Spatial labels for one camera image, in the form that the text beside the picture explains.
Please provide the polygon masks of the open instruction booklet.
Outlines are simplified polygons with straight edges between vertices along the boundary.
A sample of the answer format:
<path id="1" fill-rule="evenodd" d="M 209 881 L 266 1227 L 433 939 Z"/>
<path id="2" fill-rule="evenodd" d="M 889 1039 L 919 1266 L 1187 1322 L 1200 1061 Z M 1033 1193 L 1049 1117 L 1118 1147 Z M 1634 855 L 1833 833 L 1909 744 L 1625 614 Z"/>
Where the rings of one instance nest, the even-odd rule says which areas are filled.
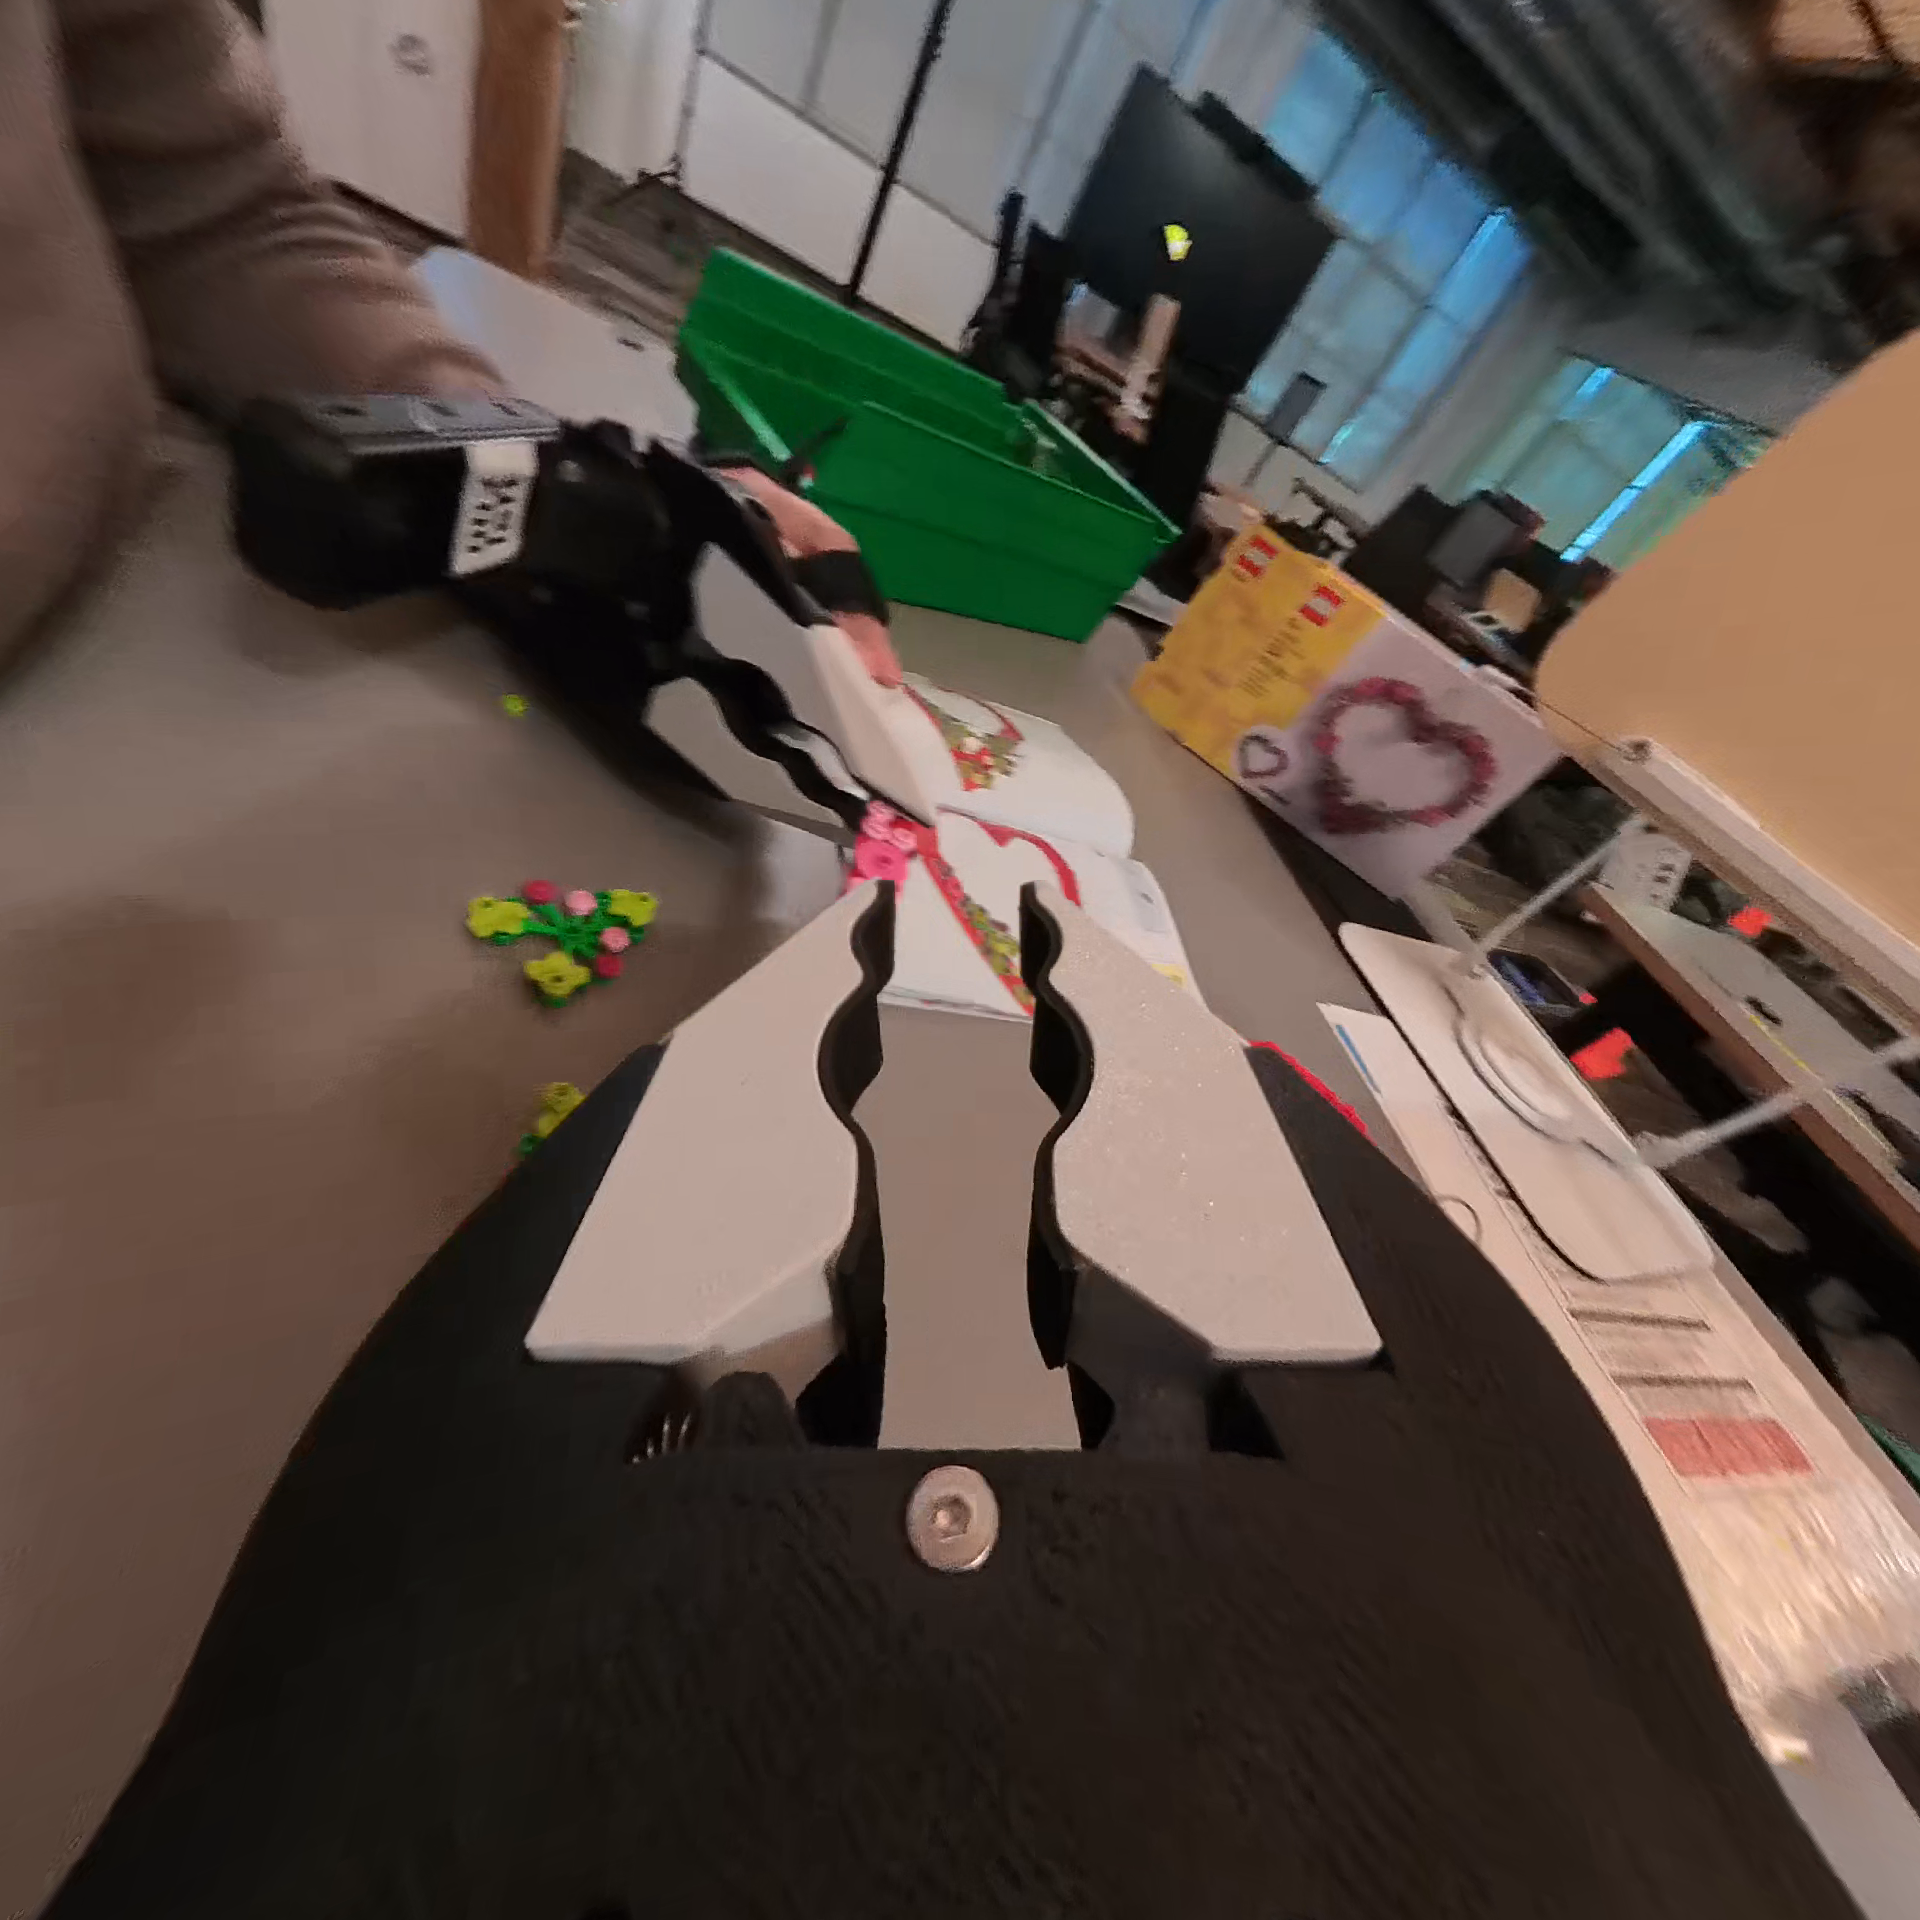
<path id="1" fill-rule="evenodd" d="M 1052 720 L 920 676 L 912 691 L 944 737 L 958 795 L 936 816 L 936 877 L 894 888 L 894 961 L 882 998 L 912 1009 L 1031 1020 L 1021 894 L 1052 884 L 1189 996 L 1199 984 L 1162 884 L 1137 858 L 1120 783 Z"/>

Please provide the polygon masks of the white flat charging device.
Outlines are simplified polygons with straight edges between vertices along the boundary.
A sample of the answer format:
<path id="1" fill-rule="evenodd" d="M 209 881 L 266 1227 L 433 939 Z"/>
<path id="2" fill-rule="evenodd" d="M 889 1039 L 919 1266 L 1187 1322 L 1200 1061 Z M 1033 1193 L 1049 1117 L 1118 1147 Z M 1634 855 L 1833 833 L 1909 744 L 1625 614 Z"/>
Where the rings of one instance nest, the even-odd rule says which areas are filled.
<path id="1" fill-rule="evenodd" d="M 1500 978 L 1344 922 L 1338 942 L 1531 1226 L 1592 1284 L 1709 1273 L 1717 1243 Z"/>

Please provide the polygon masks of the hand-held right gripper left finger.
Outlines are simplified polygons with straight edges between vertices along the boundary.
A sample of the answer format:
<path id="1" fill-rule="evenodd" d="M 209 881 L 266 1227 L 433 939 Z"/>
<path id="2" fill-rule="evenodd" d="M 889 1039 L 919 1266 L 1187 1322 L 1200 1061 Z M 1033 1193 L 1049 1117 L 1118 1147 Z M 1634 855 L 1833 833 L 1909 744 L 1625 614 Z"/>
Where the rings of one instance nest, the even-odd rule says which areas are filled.
<path id="1" fill-rule="evenodd" d="M 543 1363 L 820 1370 L 858 1145 L 829 1091 L 837 1016 L 871 1006 L 856 937 L 892 953 L 862 879 L 665 1042 L 524 1336 Z"/>

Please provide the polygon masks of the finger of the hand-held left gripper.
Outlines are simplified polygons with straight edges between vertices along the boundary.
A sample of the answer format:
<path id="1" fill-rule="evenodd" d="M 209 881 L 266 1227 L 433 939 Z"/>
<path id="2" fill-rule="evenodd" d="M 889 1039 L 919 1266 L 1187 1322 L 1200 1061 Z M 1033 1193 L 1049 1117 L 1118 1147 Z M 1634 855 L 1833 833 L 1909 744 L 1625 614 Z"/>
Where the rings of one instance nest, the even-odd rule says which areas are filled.
<path id="1" fill-rule="evenodd" d="M 906 685 L 882 685 L 834 622 L 806 630 L 806 720 L 879 797 L 922 824 L 958 797 L 946 740 Z"/>
<path id="2" fill-rule="evenodd" d="M 856 830 L 875 792 L 763 668 L 703 655 L 647 695 L 647 731 L 719 797 L 802 830 Z"/>

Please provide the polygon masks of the plastic-wrapped paper sheet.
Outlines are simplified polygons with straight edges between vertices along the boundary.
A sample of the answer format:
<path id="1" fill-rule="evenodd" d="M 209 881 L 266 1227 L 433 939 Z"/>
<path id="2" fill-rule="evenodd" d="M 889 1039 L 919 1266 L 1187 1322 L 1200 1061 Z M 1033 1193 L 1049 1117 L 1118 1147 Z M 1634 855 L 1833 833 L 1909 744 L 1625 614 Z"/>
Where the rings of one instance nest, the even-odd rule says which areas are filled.
<path id="1" fill-rule="evenodd" d="M 1917 1529 L 1719 1273 L 1580 1275 L 1396 1024 L 1333 1002 L 1318 1011 L 1414 1177 L 1587 1387 L 1763 1751 L 1806 1760 L 1828 1707 L 1863 1725 L 1917 1721 Z"/>

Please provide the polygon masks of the yellow and white lego box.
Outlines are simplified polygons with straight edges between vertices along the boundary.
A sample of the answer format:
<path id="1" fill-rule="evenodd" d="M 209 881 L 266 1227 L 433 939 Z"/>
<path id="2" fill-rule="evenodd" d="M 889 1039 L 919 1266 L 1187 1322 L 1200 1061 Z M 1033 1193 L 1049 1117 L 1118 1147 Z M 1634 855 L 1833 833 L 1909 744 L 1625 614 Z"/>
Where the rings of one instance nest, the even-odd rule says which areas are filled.
<path id="1" fill-rule="evenodd" d="M 1226 545 L 1130 691 L 1189 754 L 1395 900 L 1562 759 L 1491 668 L 1265 522 Z"/>

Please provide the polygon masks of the green plastic bin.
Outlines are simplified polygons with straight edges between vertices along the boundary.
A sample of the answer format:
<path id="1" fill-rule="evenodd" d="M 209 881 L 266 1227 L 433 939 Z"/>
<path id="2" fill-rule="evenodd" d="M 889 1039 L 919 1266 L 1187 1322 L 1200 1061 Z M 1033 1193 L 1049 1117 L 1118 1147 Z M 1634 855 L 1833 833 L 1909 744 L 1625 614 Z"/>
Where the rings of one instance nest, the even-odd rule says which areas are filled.
<path id="1" fill-rule="evenodd" d="M 1178 537 L 1035 401 L 963 427 L 862 403 L 810 453 L 810 478 L 889 602 L 1066 644 L 1086 641 Z"/>
<path id="2" fill-rule="evenodd" d="M 885 419 L 1024 462 L 1061 427 L 987 373 L 724 248 L 684 311 L 676 373 L 711 447 L 766 460 Z"/>

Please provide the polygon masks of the white cabinet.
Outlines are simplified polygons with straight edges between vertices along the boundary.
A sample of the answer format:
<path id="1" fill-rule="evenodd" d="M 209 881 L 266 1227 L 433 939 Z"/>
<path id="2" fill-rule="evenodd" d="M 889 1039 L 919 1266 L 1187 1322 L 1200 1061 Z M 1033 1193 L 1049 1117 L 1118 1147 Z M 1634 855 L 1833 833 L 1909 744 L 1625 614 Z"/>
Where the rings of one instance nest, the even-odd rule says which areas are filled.
<path id="1" fill-rule="evenodd" d="M 468 233 L 476 2 L 263 2 L 287 116 L 324 178 Z"/>

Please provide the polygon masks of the person's left forearm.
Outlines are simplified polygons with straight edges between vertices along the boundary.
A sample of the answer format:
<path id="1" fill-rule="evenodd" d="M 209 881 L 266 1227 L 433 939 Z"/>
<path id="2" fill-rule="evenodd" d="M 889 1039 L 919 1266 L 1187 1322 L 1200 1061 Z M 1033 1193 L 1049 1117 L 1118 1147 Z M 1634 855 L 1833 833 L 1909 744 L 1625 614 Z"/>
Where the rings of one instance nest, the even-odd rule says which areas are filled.
<path id="1" fill-rule="evenodd" d="M 507 393 L 309 168 L 235 3 L 54 3 L 54 17 L 70 130 L 171 396 L 229 416 L 269 397 Z"/>

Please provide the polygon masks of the person's left hand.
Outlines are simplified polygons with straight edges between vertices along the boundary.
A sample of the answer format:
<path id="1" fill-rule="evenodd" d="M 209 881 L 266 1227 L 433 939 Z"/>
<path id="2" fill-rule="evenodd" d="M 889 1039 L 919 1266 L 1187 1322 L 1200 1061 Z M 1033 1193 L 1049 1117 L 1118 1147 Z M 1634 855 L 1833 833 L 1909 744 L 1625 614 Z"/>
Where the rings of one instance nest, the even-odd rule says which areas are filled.
<path id="1" fill-rule="evenodd" d="M 851 640 L 871 678 L 900 687 L 892 616 L 853 533 L 814 499 L 755 465 L 727 462 L 711 469 L 756 499 L 806 594 Z"/>

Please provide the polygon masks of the red lego heart assembly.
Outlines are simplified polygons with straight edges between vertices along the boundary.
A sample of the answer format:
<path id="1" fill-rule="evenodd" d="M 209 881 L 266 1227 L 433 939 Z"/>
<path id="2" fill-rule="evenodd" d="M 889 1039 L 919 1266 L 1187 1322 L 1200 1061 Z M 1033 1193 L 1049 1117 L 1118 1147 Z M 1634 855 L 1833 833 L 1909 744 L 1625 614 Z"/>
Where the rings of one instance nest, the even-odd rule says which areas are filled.
<path id="1" fill-rule="evenodd" d="M 916 874 L 935 879 L 940 860 L 940 833 L 935 824 L 920 821 L 885 799 L 873 799 L 860 816 L 841 890 L 846 894 L 868 881 L 905 890 Z"/>

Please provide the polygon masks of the dark desktop monitor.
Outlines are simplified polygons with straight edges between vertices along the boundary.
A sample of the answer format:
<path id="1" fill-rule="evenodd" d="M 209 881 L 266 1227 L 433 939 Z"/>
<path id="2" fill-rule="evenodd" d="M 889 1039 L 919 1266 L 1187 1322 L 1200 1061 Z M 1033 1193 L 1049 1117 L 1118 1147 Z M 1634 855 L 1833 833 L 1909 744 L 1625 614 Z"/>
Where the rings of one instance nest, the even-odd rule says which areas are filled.
<path id="1" fill-rule="evenodd" d="M 1354 542 L 1340 569 L 1407 622 L 1440 633 L 1478 610 L 1491 576 L 1543 525 L 1544 513 L 1511 491 L 1450 502 L 1412 488 Z"/>

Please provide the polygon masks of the black tv screen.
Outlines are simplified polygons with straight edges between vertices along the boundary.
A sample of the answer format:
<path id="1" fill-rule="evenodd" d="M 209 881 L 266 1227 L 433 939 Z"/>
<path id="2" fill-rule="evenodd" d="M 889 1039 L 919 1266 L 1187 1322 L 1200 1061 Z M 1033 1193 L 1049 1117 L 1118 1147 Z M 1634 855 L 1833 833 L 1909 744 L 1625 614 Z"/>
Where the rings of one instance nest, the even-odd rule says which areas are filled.
<path id="1" fill-rule="evenodd" d="M 1074 278 L 1140 316 L 1176 301 L 1176 358 L 1228 396 L 1246 387 L 1329 260 L 1337 233 L 1309 188 L 1249 128 L 1197 108 L 1139 63 L 1066 213 Z"/>

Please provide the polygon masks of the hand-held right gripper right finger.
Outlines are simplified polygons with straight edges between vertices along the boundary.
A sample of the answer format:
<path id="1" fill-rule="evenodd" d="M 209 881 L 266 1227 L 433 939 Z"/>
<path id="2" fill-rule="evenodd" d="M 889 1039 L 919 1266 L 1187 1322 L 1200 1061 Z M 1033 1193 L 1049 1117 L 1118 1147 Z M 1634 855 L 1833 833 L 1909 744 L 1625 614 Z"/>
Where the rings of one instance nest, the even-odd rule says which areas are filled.
<path id="1" fill-rule="evenodd" d="M 1054 1370 L 1350 1367 L 1382 1352 L 1252 1049 L 1052 881 L 1021 891 L 1040 1141 L 1027 1302 Z"/>

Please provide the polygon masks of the tan cardboard board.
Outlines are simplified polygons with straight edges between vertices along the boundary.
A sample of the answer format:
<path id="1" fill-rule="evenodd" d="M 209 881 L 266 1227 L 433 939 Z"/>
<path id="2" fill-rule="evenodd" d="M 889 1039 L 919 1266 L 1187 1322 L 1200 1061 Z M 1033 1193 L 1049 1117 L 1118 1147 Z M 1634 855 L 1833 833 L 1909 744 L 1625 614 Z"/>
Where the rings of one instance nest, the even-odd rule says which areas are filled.
<path id="1" fill-rule="evenodd" d="M 1919 339 L 1880 349 L 1548 645 L 1577 755 L 1649 740 L 1765 779 L 1917 786 Z"/>

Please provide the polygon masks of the black tripod pole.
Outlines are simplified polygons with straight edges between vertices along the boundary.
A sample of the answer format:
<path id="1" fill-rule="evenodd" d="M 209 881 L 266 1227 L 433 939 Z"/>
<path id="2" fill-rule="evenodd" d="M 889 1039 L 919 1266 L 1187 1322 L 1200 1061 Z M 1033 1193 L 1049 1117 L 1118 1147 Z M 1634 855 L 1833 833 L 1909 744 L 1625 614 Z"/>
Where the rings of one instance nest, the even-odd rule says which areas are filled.
<path id="1" fill-rule="evenodd" d="M 879 242 L 882 226 L 889 215 L 889 205 L 900 184 L 900 171 L 906 160 L 908 145 L 919 128 L 922 105 L 928 93 L 933 72 L 940 60 L 946 42 L 949 27 L 952 20 L 957 2 L 933 2 L 925 20 L 925 31 L 919 42 L 916 60 L 908 74 L 908 84 L 898 108 L 898 114 L 892 123 L 892 131 L 879 168 L 877 190 L 873 204 L 868 205 L 868 215 L 862 224 L 856 249 L 853 253 L 851 272 L 841 288 L 841 301 L 856 310 L 862 304 L 862 294 L 867 288 L 867 278 L 871 273 L 875 256 L 879 252 Z"/>

